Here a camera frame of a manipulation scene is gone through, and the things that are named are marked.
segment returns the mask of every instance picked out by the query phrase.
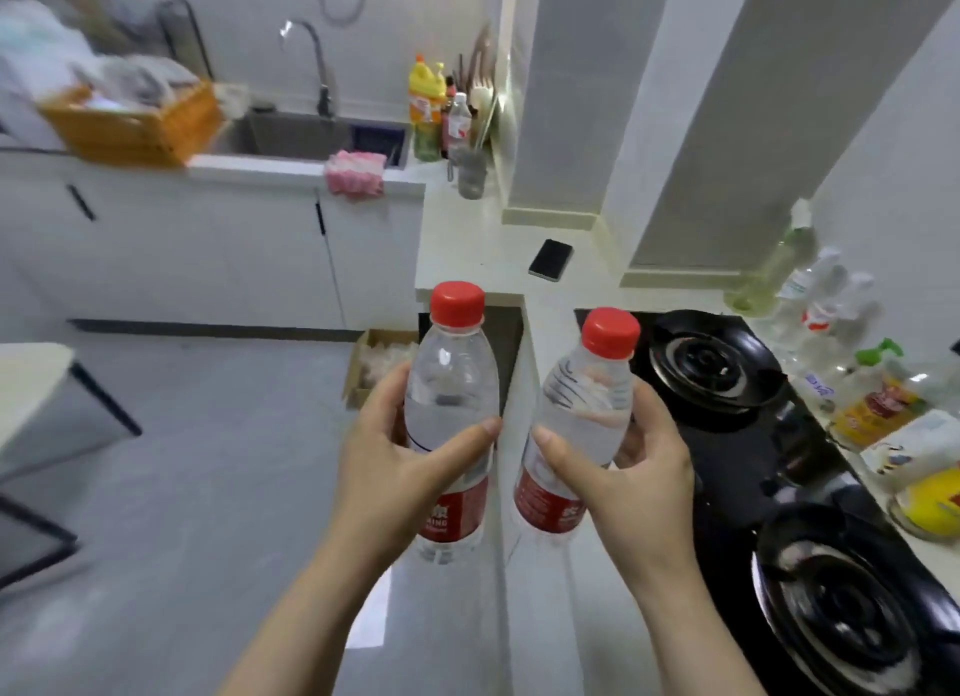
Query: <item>cabinet handle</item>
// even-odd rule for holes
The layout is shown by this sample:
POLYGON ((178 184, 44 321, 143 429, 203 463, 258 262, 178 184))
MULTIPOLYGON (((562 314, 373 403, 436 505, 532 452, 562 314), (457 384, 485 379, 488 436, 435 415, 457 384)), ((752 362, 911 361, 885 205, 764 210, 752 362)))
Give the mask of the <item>cabinet handle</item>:
POLYGON ((320 236, 326 236, 326 235, 327 235, 327 227, 324 225, 324 212, 323 212, 322 210, 320 210, 320 202, 319 202, 319 201, 317 201, 316 206, 317 206, 317 221, 319 221, 319 235, 320 235, 320 236))
POLYGON ((70 192, 70 195, 73 196, 73 201, 75 204, 77 204, 79 212, 86 216, 88 221, 96 221, 97 217, 93 215, 93 211, 90 210, 90 206, 87 205, 84 197, 80 195, 80 191, 77 190, 77 186, 70 183, 67 184, 66 189, 70 192))

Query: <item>pink and white cloth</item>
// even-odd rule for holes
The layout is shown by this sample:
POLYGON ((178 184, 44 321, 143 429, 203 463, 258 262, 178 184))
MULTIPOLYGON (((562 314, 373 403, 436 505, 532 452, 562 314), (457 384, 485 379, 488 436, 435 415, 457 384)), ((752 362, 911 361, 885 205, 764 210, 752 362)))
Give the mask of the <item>pink and white cloth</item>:
POLYGON ((379 152, 347 152, 340 150, 327 159, 323 168, 326 187, 334 195, 354 200, 383 195, 383 171, 387 156, 379 152))

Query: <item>cardboard box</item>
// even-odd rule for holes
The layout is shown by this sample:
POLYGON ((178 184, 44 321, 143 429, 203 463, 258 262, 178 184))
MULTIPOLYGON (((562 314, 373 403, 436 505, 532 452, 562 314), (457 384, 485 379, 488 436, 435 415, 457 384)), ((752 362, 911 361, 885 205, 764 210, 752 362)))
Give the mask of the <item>cardboard box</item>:
POLYGON ((343 400, 349 410, 363 407, 370 395, 371 387, 363 386, 363 365, 360 362, 360 351, 364 348, 384 347, 390 345, 409 345, 420 341, 417 332, 406 332, 395 329, 367 329, 353 343, 350 351, 350 365, 346 369, 346 379, 343 381, 343 400))

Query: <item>cabinet door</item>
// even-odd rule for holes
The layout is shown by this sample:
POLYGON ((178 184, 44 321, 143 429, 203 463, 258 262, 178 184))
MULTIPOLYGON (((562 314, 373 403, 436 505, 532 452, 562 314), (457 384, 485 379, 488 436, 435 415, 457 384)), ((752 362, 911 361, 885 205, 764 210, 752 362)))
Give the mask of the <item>cabinet door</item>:
POLYGON ((123 257, 115 283, 143 290, 145 309, 123 319, 255 324, 207 209, 209 184, 181 172, 87 166, 77 185, 123 257))
POLYGON ((417 252, 424 197, 353 203, 319 191, 347 329, 417 329, 417 252))
POLYGON ((258 326, 344 329, 313 189, 207 183, 211 214, 258 326))
POLYGON ((145 315, 146 289, 126 274, 126 254, 79 190, 49 175, 0 180, 0 251, 69 319, 145 315))

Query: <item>smartphone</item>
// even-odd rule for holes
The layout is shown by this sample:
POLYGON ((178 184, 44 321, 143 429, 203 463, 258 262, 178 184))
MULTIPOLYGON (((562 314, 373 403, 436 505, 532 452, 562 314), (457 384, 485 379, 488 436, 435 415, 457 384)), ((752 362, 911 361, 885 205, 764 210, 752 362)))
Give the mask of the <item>smartphone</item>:
POLYGON ((530 265, 530 274, 547 281, 557 281, 564 273, 572 254, 573 246, 569 243, 547 239, 536 253, 534 263, 530 265))

